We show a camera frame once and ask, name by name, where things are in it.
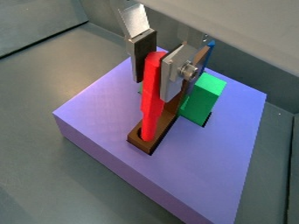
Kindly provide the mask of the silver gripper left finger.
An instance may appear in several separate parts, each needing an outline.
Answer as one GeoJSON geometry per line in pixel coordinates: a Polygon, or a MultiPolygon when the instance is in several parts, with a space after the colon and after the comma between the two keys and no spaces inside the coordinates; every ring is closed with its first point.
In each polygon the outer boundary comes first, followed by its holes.
{"type": "Polygon", "coordinates": [[[135,82],[144,79],[146,56],[156,50],[156,31],[150,27],[146,7],[135,0],[110,0],[126,38],[135,82]]]}

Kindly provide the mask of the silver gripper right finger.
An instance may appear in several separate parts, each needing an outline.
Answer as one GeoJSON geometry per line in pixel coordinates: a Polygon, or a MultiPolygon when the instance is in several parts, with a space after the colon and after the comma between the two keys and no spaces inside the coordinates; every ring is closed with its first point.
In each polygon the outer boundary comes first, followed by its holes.
{"type": "Polygon", "coordinates": [[[191,82],[199,73],[199,56],[210,36],[187,24],[179,23],[182,43],[163,56],[160,72],[160,98],[168,102],[180,92],[183,82],[191,82]]]}

